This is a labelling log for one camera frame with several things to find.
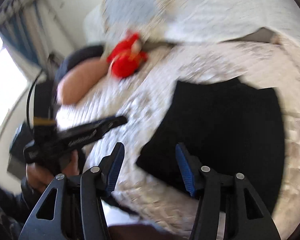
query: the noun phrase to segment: dark sleeve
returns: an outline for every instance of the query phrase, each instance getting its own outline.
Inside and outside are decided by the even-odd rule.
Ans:
[[[28,185],[26,178],[21,181],[21,190],[19,195],[13,195],[0,188],[0,207],[7,216],[25,223],[41,194]]]

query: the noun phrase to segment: person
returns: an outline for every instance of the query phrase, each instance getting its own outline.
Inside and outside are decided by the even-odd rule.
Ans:
[[[67,177],[79,174],[77,151],[72,153],[70,163],[62,173]],[[49,170],[32,163],[26,166],[26,177],[21,181],[19,195],[0,188],[0,240],[19,238],[32,209],[53,178]]]

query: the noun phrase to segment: window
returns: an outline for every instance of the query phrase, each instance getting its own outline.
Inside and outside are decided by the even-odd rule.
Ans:
[[[26,86],[26,78],[3,47],[0,37],[0,126]]]

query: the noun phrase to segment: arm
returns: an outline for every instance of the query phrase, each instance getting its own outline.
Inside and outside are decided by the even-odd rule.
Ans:
[[[71,162],[62,172],[68,177],[79,174],[77,152],[73,152]],[[41,194],[53,178],[53,175],[46,168],[36,163],[27,165],[26,178],[21,181],[22,193],[14,195],[0,188],[0,208],[7,216],[20,223],[25,223]]]
[[[0,207],[7,216],[25,223],[41,194],[28,185],[26,178],[21,181],[22,193],[13,195],[0,188]]]

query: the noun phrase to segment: bed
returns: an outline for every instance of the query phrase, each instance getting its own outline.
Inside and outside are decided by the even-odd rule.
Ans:
[[[88,43],[113,47],[128,28],[150,41],[173,42],[149,52],[149,61],[125,80],[104,77],[76,106],[57,114],[61,130],[125,114],[127,125],[89,148],[86,169],[98,165],[117,141],[126,156],[113,197],[161,227],[189,236],[197,209],[191,199],[135,165],[160,124],[175,81],[214,83],[241,76],[257,88],[276,87],[286,133],[282,186],[272,214],[281,239],[300,223],[300,9],[293,0],[105,0],[86,18]],[[260,28],[269,42],[242,39]],[[218,239],[225,216],[220,216]]]

